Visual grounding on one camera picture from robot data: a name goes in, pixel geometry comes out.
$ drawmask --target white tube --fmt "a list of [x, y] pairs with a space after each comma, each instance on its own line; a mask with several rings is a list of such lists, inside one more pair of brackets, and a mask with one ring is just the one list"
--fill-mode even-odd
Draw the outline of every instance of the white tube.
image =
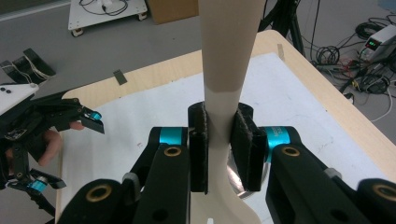
[[264, 0], [200, 0], [205, 110], [209, 131], [208, 194], [191, 195], [191, 223], [261, 223], [233, 192], [227, 158], [233, 116], [245, 80]]

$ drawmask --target person's hand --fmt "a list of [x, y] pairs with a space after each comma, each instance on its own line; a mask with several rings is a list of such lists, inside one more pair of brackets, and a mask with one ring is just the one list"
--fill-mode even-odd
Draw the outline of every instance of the person's hand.
[[[80, 122], [71, 122], [70, 123], [70, 128], [74, 130], [82, 130], [84, 129], [84, 126]], [[44, 132], [43, 134], [43, 140], [47, 144], [46, 151], [44, 152], [43, 156], [41, 156], [40, 160], [38, 160], [38, 164], [40, 166], [45, 166], [50, 163], [50, 161], [58, 154], [58, 152], [61, 150], [62, 147], [62, 137], [59, 135], [59, 133], [53, 131], [53, 130], [48, 130]], [[8, 169], [9, 169], [9, 174], [12, 175], [14, 173], [14, 168], [13, 168], [13, 161], [12, 161], [12, 148], [9, 148], [6, 151], [6, 157], [8, 161]]]

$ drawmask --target black cable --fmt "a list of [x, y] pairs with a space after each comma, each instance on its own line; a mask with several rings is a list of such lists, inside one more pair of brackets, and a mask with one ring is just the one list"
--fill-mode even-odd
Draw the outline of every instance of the black cable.
[[[311, 48], [309, 48], [309, 47], [304, 47], [305, 49], [311, 49]], [[318, 50], [317, 49], [312, 49], [313, 51], [315, 51], [315, 52], [318, 52]]]
[[122, 8], [117, 9], [117, 10], [112, 11], [112, 12], [107, 12], [107, 11], [106, 11], [106, 7], [105, 7], [105, 6], [102, 6], [102, 10], [104, 11], [104, 13], [98, 13], [98, 12], [89, 11], [87, 8], [85, 8], [85, 6], [91, 4], [94, 0], [91, 0], [91, 2], [85, 3], [85, 4], [82, 3], [83, 1], [84, 1], [84, 0], [80, 0], [78, 4], [79, 4], [80, 6], [82, 6], [82, 8], [83, 8], [86, 12], [89, 12], [89, 13], [91, 13], [91, 14], [93, 14], [93, 15], [99, 15], [99, 16], [103, 16], [103, 15], [107, 15], [107, 16], [117, 16], [117, 15], [120, 15], [123, 11], [125, 11], [126, 8], [128, 8], [128, 3], [126, 2], [126, 0], [120, 0], [120, 2], [123, 2], [123, 3], [124, 3], [124, 5], [123, 5]]
[[392, 21], [392, 20], [390, 19], [390, 17], [396, 17], [396, 15], [388, 15], [388, 16], [387, 16], [387, 19], [388, 19], [388, 21], [390, 22], [390, 24], [392, 24], [392, 25], [396, 24], [396, 22]]
[[264, 12], [262, 13], [262, 20], [265, 18], [265, 11], [267, 10], [267, 3], [268, 3], [268, 1], [265, 1]]
[[320, 8], [320, 0], [318, 0], [317, 15], [315, 16], [314, 31], [312, 32], [311, 50], [310, 50], [310, 53], [309, 53], [309, 56], [311, 57], [311, 60], [312, 60], [312, 46], [314, 45], [315, 30], [317, 29], [319, 8]]
[[368, 21], [370, 21], [370, 22], [372, 22], [372, 23], [374, 23], [376, 25], [383, 26], [383, 27], [386, 27], [386, 26], [388, 26], [390, 24], [390, 20], [383, 19], [383, 18], [377, 18], [377, 17], [369, 18]]
[[112, 11], [112, 12], [107, 12], [106, 11], [106, 7], [102, 6], [102, 10], [106, 13], [107, 16], [117, 16], [120, 15], [123, 11], [126, 10], [126, 8], [128, 7], [128, 3], [126, 2], [126, 0], [120, 0], [121, 2], [124, 3], [124, 6], [118, 10]]
[[396, 73], [396, 50], [394, 50], [390, 55], [389, 55], [389, 63], [388, 63], [388, 67], [390, 69], [390, 71], [394, 73]]
[[[312, 44], [312, 43], [311, 43], [309, 40], [307, 40], [303, 35], [301, 35], [301, 37], [303, 38], [303, 40], [306, 41], [306, 43], [308, 43], [308, 44], [310, 44], [310, 45]], [[318, 48], [318, 49], [320, 48], [319, 46], [316, 46], [316, 45], [314, 45], [314, 44], [312, 44], [312, 46], [315, 47], [315, 48]]]
[[389, 94], [387, 94], [387, 93], [385, 93], [385, 92], [384, 92], [384, 93], [382, 93], [382, 94], [383, 94], [383, 95], [390, 96], [390, 97], [392, 97], [392, 98], [396, 98], [396, 96], [394, 96], [394, 95], [392, 95], [392, 94], [391, 94], [391, 95], [389, 95]]
[[339, 49], [344, 49], [344, 48], [352, 47], [352, 46], [355, 46], [357, 44], [363, 44], [363, 43], [366, 43], [366, 41], [359, 41], [359, 42], [356, 42], [354, 44], [345, 45], [345, 46], [340, 47]]
[[344, 42], [346, 39], [347, 39], [347, 41], [346, 42], [344, 42], [344, 44], [342, 44], [339, 48], [342, 48], [347, 42], [349, 42], [352, 38], [353, 38], [353, 36], [355, 36], [356, 35], [356, 33], [353, 33], [353, 35], [351, 35], [351, 36], [349, 36], [349, 37], [346, 37], [346, 38], [344, 38], [343, 40], [341, 40], [338, 44], [336, 44], [335, 46], [337, 47], [337, 46], [339, 46], [342, 42]]
[[318, 65], [335, 65], [340, 61], [340, 50], [334, 46], [321, 47], [317, 52]]
[[377, 25], [373, 22], [364, 22], [356, 27], [355, 32], [360, 39], [366, 40], [371, 35], [382, 30], [382, 28], [384, 28], [384, 26]]
[[89, 5], [90, 3], [92, 3], [94, 0], [91, 0], [91, 2], [86, 3], [86, 4], [82, 4], [83, 1], [84, 1], [84, 0], [80, 0], [78, 4], [79, 4], [80, 6], [82, 6], [82, 7], [85, 7], [85, 6]]
[[360, 70], [358, 72], [358, 74], [355, 77], [351, 78], [348, 82], [346, 82], [346, 84], [344, 84], [344, 86], [341, 87], [339, 91], [341, 93], [344, 93], [344, 91], [347, 89], [348, 86], [350, 86], [350, 84], [352, 84], [352, 82], [355, 80], [355, 78], [362, 77], [362, 76], [366, 75], [367, 71], [368, 71], [367, 68], [364, 68], [363, 70]]

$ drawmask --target wooden table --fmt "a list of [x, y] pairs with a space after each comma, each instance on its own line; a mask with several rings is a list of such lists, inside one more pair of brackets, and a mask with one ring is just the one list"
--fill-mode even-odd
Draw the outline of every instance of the wooden table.
[[[396, 182], [396, 146], [355, 108], [279, 33], [265, 31], [256, 38], [252, 56], [274, 52], [312, 92], [339, 125], [363, 149], [376, 166]], [[183, 77], [202, 73], [201, 51], [195, 51], [129, 73], [127, 83], [119, 85], [112, 77], [72, 91], [64, 98], [77, 97], [89, 108], [137, 91], [158, 87]]]

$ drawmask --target cable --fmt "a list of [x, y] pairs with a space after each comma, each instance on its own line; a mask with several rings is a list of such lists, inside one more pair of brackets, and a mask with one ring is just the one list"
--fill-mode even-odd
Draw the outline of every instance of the cable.
[[309, 53], [309, 56], [311, 57], [311, 60], [312, 60], [312, 46], [314, 45], [315, 30], [317, 29], [319, 8], [320, 8], [320, 0], [318, 0], [317, 15], [315, 16], [314, 31], [312, 32], [311, 50], [310, 50], [310, 53]]
[[387, 19], [388, 19], [388, 21], [390, 22], [390, 24], [392, 24], [392, 25], [396, 24], [396, 22], [392, 21], [392, 20], [390, 19], [390, 17], [396, 17], [396, 15], [388, 15], [388, 16], [387, 16]]
[[338, 45], [340, 45], [344, 40], [346, 40], [347, 39], [347, 41], [346, 42], [344, 42], [344, 44], [343, 45], [341, 45], [339, 48], [342, 48], [347, 42], [349, 42], [351, 39], [352, 39], [352, 37], [353, 36], [355, 36], [356, 35], [356, 33], [353, 33], [353, 35], [351, 35], [351, 36], [349, 36], [349, 37], [346, 37], [346, 38], [344, 38], [343, 40], [341, 40], [337, 45], [335, 45], [335, 46], [338, 46]]
[[365, 67], [365, 68], [363, 68], [363, 69], [361, 69], [361, 67], [360, 67], [358, 74], [357, 74], [355, 77], [351, 78], [348, 82], [346, 82], [346, 84], [344, 84], [344, 86], [341, 87], [339, 91], [340, 91], [341, 93], [344, 93], [344, 91], [346, 90], [346, 88], [347, 88], [350, 84], [352, 84], [352, 82], [353, 82], [356, 78], [358, 78], [358, 77], [363, 77], [364, 75], [366, 75], [367, 71], [368, 71], [368, 68], [367, 68], [367, 67]]
[[2, 66], [1, 68], [6, 68], [6, 67], [13, 67], [15, 70], [17, 70], [24, 78], [26, 78], [27, 83], [31, 84], [33, 83], [32, 79], [30, 78], [29, 75], [27, 75], [26, 73], [20, 71], [17, 66], [15, 66], [15, 64], [12, 65], [6, 65], [6, 66]]
[[345, 80], [345, 79], [339, 78], [339, 77], [335, 77], [329, 69], [326, 69], [326, 71], [332, 76], [332, 80], [334, 81], [335, 84], [337, 84], [337, 85], [344, 84], [344, 83], [338, 82], [336, 79], [341, 79], [341, 80]]
[[118, 10], [112, 11], [112, 12], [107, 12], [106, 11], [106, 7], [102, 6], [102, 10], [106, 13], [107, 16], [117, 16], [120, 15], [123, 11], [126, 10], [126, 8], [128, 7], [128, 3], [126, 2], [126, 0], [120, 0], [120, 2], [124, 3], [124, 6]]
[[268, 3], [268, 1], [265, 1], [265, 3], [264, 3], [264, 12], [262, 13], [262, 20], [265, 18], [265, 11], [267, 10], [267, 3]]
[[319, 46], [316, 46], [316, 45], [314, 45], [313, 43], [311, 43], [309, 40], [307, 40], [303, 35], [301, 35], [301, 37], [303, 38], [303, 40], [306, 41], [306, 43], [312, 44], [312, 46], [315, 47], [315, 48], [320, 48]]
[[318, 65], [334, 65], [340, 60], [340, 50], [334, 46], [321, 47], [317, 52]]
[[84, 0], [80, 0], [78, 4], [79, 4], [80, 6], [82, 6], [82, 7], [85, 7], [85, 6], [89, 5], [90, 3], [92, 3], [94, 0], [91, 0], [91, 2], [86, 3], [86, 4], [82, 4], [83, 1], [84, 1]]
[[390, 106], [389, 106], [389, 109], [388, 109], [387, 113], [385, 113], [384, 115], [380, 116], [380, 117], [377, 118], [377, 119], [370, 119], [371, 122], [376, 122], [376, 121], [378, 121], [378, 120], [384, 118], [384, 117], [385, 117], [386, 115], [388, 115], [388, 114], [390, 113], [390, 111], [392, 110], [392, 107], [393, 107], [393, 100], [392, 100], [391, 94], [390, 94], [390, 92], [389, 92], [389, 89], [388, 89], [388, 96], [389, 96], [389, 100], [390, 100]]
[[372, 22], [373, 24], [376, 24], [376, 25], [379, 25], [379, 26], [383, 26], [383, 27], [386, 27], [386, 26], [388, 26], [390, 24], [390, 20], [384, 19], [384, 18], [377, 18], [377, 17], [369, 18], [368, 21]]
[[358, 35], [360, 39], [366, 40], [368, 39], [371, 35], [375, 34], [376, 32], [382, 30], [385, 26], [378, 25], [374, 22], [364, 22], [359, 24], [355, 32]]
[[29, 62], [30, 66], [32, 67], [33, 72], [35, 73], [35, 75], [43, 80], [48, 80], [50, 79], [50, 76], [44, 74], [43, 72], [41, 72], [40, 70], [38, 70], [35, 65], [32, 63], [32, 61], [30, 61], [30, 59], [26, 56], [24, 56], [24, 58]]
[[366, 43], [366, 41], [359, 41], [359, 42], [356, 42], [354, 44], [344, 45], [344, 46], [340, 47], [339, 49], [344, 49], [344, 48], [352, 47], [352, 46], [355, 46], [357, 44], [363, 44], [363, 43]]
[[387, 93], [383, 93], [383, 95], [387, 95], [387, 96], [390, 96], [390, 97], [392, 97], [392, 98], [396, 98], [396, 96], [394, 96], [394, 95], [389, 95], [389, 94], [387, 94]]
[[370, 98], [371, 94], [367, 94], [367, 93], [366, 93], [366, 95], [367, 95], [367, 97], [366, 97], [366, 99], [364, 99], [363, 102], [359, 102], [358, 99], [355, 98], [355, 99], [354, 99], [354, 103], [356, 103], [357, 105], [366, 105], [367, 102], [369, 101], [369, 98]]
[[83, 4], [83, 3], [82, 3], [83, 1], [84, 1], [84, 0], [79, 0], [79, 3], [78, 3], [78, 4], [79, 4], [80, 6], [82, 6], [82, 8], [83, 8], [86, 12], [89, 12], [89, 13], [91, 13], [91, 14], [93, 14], [93, 15], [98, 15], [98, 16], [103, 16], [103, 15], [107, 15], [107, 16], [117, 16], [117, 15], [120, 15], [123, 11], [125, 11], [126, 8], [128, 8], [128, 3], [126, 2], [126, 0], [120, 0], [120, 2], [122, 2], [122, 3], [124, 4], [120, 9], [117, 9], [117, 10], [114, 10], [114, 11], [111, 11], [111, 12], [107, 12], [107, 11], [106, 11], [106, 10], [107, 10], [107, 7], [104, 6], [104, 5], [102, 5], [102, 10], [104, 11], [104, 13], [99, 13], [99, 12], [89, 11], [87, 8], [85, 8], [85, 6], [91, 4], [94, 0], [91, 0], [91, 2], [86, 3], [86, 4]]

